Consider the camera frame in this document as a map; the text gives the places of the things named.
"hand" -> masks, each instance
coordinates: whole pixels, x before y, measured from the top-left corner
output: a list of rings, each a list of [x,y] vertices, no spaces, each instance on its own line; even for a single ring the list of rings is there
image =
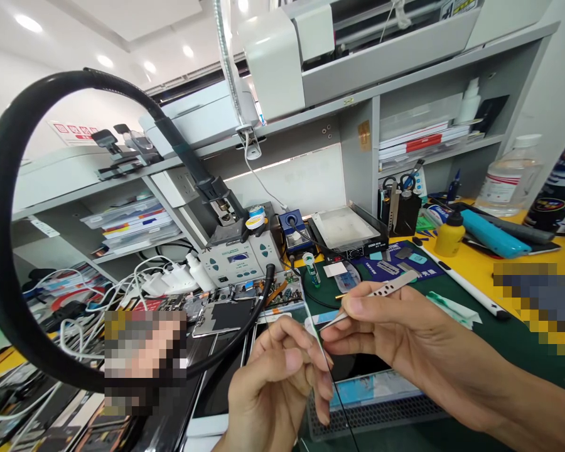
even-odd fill
[[[328,425],[333,384],[327,359],[332,365],[289,316],[271,324],[232,378],[229,427],[214,451],[291,450],[312,388],[318,419]]]
[[[510,396],[514,367],[413,288],[365,297],[384,284],[363,282],[343,298],[350,317],[322,331],[325,349],[377,355],[462,424],[498,427],[492,402]]]

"warning sign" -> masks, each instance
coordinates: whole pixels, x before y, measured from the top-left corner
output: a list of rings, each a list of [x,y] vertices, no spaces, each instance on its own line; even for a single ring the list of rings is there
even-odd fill
[[[94,144],[92,134],[98,132],[96,127],[81,126],[58,121],[47,121],[48,125],[67,146],[84,146]]]

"printer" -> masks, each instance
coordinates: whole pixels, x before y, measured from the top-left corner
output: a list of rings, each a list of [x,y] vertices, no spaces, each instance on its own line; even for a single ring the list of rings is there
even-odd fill
[[[256,126],[261,121],[257,115],[253,94],[245,80],[238,81],[239,103],[243,117],[251,126]],[[171,118],[188,144],[195,149],[234,135],[236,128],[241,125],[225,80],[164,105],[161,109]],[[175,155],[170,144],[155,126],[151,115],[140,117],[138,123],[163,158]]]

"finger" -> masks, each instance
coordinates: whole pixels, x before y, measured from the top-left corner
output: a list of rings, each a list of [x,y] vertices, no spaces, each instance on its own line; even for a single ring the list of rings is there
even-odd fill
[[[331,406],[330,403],[322,398],[318,391],[314,391],[314,405],[316,406],[316,415],[318,420],[324,426],[331,423]]]
[[[316,387],[318,393],[326,401],[333,400],[333,379],[328,372],[322,372],[320,369],[315,369]]]
[[[402,288],[393,298],[346,297],[343,299],[343,307],[353,319],[372,323],[399,323],[411,330],[427,329],[443,321],[437,312],[440,310],[421,293],[409,287]]]
[[[238,369],[228,390],[231,408],[241,408],[253,401],[268,382],[282,381],[303,366],[301,350],[266,350],[258,359]]]
[[[292,339],[293,342],[287,342],[285,346],[285,341],[288,341],[287,338]],[[333,360],[327,354],[323,354],[316,338],[309,334],[303,325],[288,316],[278,319],[256,339],[248,362],[255,361],[266,350],[279,347],[299,347],[305,350],[310,357],[310,362],[314,363],[322,371],[327,372],[333,366]]]
[[[330,400],[333,399],[333,382],[324,381],[318,369],[312,365],[306,366],[306,379],[310,386],[314,389],[314,405],[316,407],[316,415],[322,425],[329,425],[330,423]]]
[[[326,351],[333,355],[376,354],[375,337],[369,333],[354,333],[335,342],[325,342],[323,345]]]
[[[304,358],[303,362],[305,364],[313,363],[318,369],[324,372],[329,372],[330,369],[333,367],[333,359],[329,356],[328,353],[320,349],[320,347],[318,346],[318,342],[316,342],[315,338],[312,340],[312,342],[313,344],[309,349],[307,350],[300,349],[302,356]],[[282,347],[295,348],[298,347],[298,345],[295,342],[295,339],[293,339],[290,336],[287,336],[282,341]]]
[[[322,337],[324,341],[333,342],[354,333],[371,333],[374,329],[375,325],[373,323],[362,322],[348,317],[322,330],[320,337]]]
[[[282,343],[287,336],[295,339],[297,345],[305,350],[309,349],[314,342],[314,337],[306,331],[303,325],[289,316],[282,316],[268,325],[268,329],[256,339],[249,362],[259,357],[266,350],[273,348],[276,343]]]

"white wall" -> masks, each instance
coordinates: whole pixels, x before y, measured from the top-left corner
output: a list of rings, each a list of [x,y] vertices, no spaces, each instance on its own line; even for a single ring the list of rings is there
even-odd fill
[[[0,115],[12,100],[28,85],[47,75],[59,72],[56,69],[0,51]],[[125,123],[132,130],[142,131],[138,118],[146,111],[132,100],[103,91],[85,90],[61,100],[45,116],[31,137],[25,158],[36,159],[57,149],[65,143],[49,127],[46,121],[62,121],[100,129]]]
[[[540,24],[561,21],[552,36],[512,134],[543,135],[539,149],[545,167],[530,194],[533,201],[565,148],[565,0],[553,0]]]

